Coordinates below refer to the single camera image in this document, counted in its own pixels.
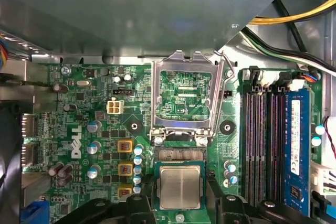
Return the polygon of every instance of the chip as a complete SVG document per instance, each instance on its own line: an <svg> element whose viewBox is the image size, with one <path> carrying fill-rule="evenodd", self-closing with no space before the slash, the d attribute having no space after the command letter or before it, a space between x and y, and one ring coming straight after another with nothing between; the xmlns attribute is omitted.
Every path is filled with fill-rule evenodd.
<svg viewBox="0 0 336 224"><path fill-rule="evenodd" d="M119 153L112 153L112 159L119 159Z"/></svg>
<svg viewBox="0 0 336 224"><path fill-rule="evenodd" d="M127 177L126 176L119 176L119 182L120 183L127 183Z"/></svg>
<svg viewBox="0 0 336 224"><path fill-rule="evenodd" d="M110 132L109 132L109 131L103 131L103 132L101 133L101 137L104 137L104 138L108 138L108 137L110 137Z"/></svg>
<svg viewBox="0 0 336 224"><path fill-rule="evenodd" d="M96 72L94 69L86 69L85 76L88 78L94 78L96 76Z"/></svg>
<svg viewBox="0 0 336 224"><path fill-rule="evenodd" d="M119 131L119 137L126 137L126 131Z"/></svg>
<svg viewBox="0 0 336 224"><path fill-rule="evenodd" d="M127 157L127 153L123 152L123 153L120 153L120 157L119 159L121 160L126 160L128 157Z"/></svg>
<svg viewBox="0 0 336 224"><path fill-rule="evenodd" d="M110 153L103 153L103 160L110 160L111 154Z"/></svg>
<svg viewBox="0 0 336 224"><path fill-rule="evenodd" d="M118 137L118 131L111 131L111 137Z"/></svg>
<svg viewBox="0 0 336 224"><path fill-rule="evenodd" d="M84 93L77 93L76 94L76 100L77 101L83 101L84 100Z"/></svg>
<svg viewBox="0 0 336 224"><path fill-rule="evenodd" d="M67 215L69 214L69 205L61 205L60 207L60 214L61 215Z"/></svg>
<svg viewBox="0 0 336 224"><path fill-rule="evenodd" d="M103 183L110 183L111 177L110 176L103 176Z"/></svg>
<svg viewBox="0 0 336 224"><path fill-rule="evenodd" d="M119 182L119 176L118 175L112 175L111 176L111 181L116 183L116 182Z"/></svg>
<svg viewBox="0 0 336 224"><path fill-rule="evenodd" d="M301 200L301 191L295 186L290 186L290 195L297 200Z"/></svg>

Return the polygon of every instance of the motherboard mounting hole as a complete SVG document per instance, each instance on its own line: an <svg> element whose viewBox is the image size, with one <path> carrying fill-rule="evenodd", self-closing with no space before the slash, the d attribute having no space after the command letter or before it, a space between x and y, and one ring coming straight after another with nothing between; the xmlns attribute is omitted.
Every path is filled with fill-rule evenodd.
<svg viewBox="0 0 336 224"><path fill-rule="evenodd" d="M138 125L136 123L132 123L131 128L133 130L136 130L138 128Z"/></svg>

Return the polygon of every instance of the white wire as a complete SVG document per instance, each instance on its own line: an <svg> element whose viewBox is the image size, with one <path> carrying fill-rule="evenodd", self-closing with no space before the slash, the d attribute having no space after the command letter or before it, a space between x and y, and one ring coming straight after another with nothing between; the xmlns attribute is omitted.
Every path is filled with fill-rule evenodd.
<svg viewBox="0 0 336 224"><path fill-rule="evenodd" d="M249 38L242 32L239 32L239 34L243 37L243 39L253 48L255 49L257 52L263 54L263 55L266 55L265 53L261 52L256 46L253 45L253 43L249 40ZM291 60L294 60L295 62L297 63L302 63L302 64L305 64L305 65L309 65L309 66L312 66L312 67L315 67L317 69L320 69L321 71L323 72L326 72L332 76L335 76L336 77L336 72L333 72L311 60L307 60L307 59L302 59L302 58L298 58L298 57L293 57L293 56L286 56L286 55L280 55L281 57L284 57L284 58L287 58L287 59L291 59Z"/></svg>

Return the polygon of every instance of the mounting screw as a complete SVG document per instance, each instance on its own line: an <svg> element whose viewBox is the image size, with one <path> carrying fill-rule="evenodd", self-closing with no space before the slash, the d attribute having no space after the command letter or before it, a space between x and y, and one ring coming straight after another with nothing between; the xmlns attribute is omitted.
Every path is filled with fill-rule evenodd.
<svg viewBox="0 0 336 224"><path fill-rule="evenodd" d="M196 139L196 143L199 146L207 146L208 145L208 139L206 137L198 137Z"/></svg>
<svg viewBox="0 0 336 224"><path fill-rule="evenodd" d="M61 74L63 74L64 76L68 76L71 74L71 68L64 66L61 68Z"/></svg>
<svg viewBox="0 0 336 224"><path fill-rule="evenodd" d="M271 201L265 201L264 204L265 204L266 207L275 207L275 204Z"/></svg>
<svg viewBox="0 0 336 224"><path fill-rule="evenodd" d="M232 75L233 75L233 72L230 69L225 72L225 77L226 78L230 78Z"/></svg>
<svg viewBox="0 0 336 224"><path fill-rule="evenodd" d="M184 222L184 215L183 214L178 214L175 216L175 220L178 223Z"/></svg>
<svg viewBox="0 0 336 224"><path fill-rule="evenodd" d="M163 144L163 137L161 136L156 136L154 138L154 145L155 146L161 146Z"/></svg>
<svg viewBox="0 0 336 224"><path fill-rule="evenodd" d="M226 197L226 199L229 200L229 201L235 201L236 197L232 196L232 195L229 195L229 196Z"/></svg>

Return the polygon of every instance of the ram module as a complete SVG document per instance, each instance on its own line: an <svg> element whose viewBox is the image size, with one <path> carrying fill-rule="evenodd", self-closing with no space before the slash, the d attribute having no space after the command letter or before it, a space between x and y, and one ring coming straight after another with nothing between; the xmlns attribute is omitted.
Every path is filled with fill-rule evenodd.
<svg viewBox="0 0 336 224"><path fill-rule="evenodd" d="M286 94L284 203L310 214L310 90Z"/></svg>

